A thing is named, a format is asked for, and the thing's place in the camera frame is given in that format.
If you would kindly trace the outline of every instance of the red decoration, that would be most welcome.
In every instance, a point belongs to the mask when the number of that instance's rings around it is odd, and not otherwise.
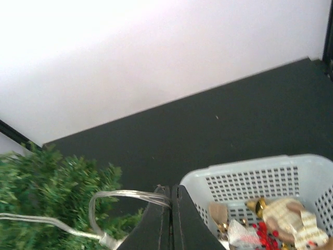
[[[258,225],[253,224],[253,228],[258,229],[257,235],[259,236],[260,242],[265,246],[266,250],[280,250],[278,248],[278,243],[275,239],[271,238],[267,233],[267,226],[265,222],[261,221]],[[273,231],[272,235],[274,237],[278,237],[279,233],[277,231]]]

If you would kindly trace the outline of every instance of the green foliage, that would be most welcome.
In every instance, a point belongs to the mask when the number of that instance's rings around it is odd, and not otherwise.
[[[54,217],[84,232],[89,228],[88,204],[98,191],[113,191],[121,169],[83,157],[63,157],[52,147],[32,153],[0,155],[0,213]],[[116,198],[96,201],[99,226],[116,239],[125,236],[140,220],[137,215],[109,218]],[[97,240],[77,237],[42,223],[0,220],[0,249],[105,249]]]

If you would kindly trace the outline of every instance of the black table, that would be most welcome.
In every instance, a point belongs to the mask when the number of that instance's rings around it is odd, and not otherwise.
[[[333,84],[305,59],[52,143],[122,167],[123,188],[141,191],[225,162],[304,153],[333,160]],[[146,206],[118,205],[117,215]]]

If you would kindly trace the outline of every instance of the gray wire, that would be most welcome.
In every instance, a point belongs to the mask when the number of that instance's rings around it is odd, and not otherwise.
[[[78,230],[75,230],[63,223],[62,221],[51,218],[51,217],[43,217],[43,216],[27,216],[27,215],[14,215],[8,213],[0,213],[0,220],[18,220],[18,221],[27,221],[27,222],[39,222],[39,223],[47,223],[52,224],[64,231],[71,233],[76,236],[87,237],[90,239],[100,240],[101,236],[92,233],[85,233]]]
[[[157,205],[171,208],[171,200],[162,194],[149,193],[135,190],[116,190],[116,191],[102,191],[97,192],[89,202],[89,221],[92,229],[100,236],[104,235],[105,232],[98,226],[95,220],[95,202],[97,198],[109,197],[109,196],[125,196],[142,199],[147,202],[152,202]]]

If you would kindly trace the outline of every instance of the white basket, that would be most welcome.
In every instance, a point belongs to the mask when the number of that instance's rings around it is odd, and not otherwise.
[[[315,213],[319,228],[333,235],[333,162],[317,155],[277,156],[211,166],[181,181],[209,230],[218,235],[208,214],[212,201],[228,206],[230,219],[259,220],[245,201],[256,197],[293,196]]]

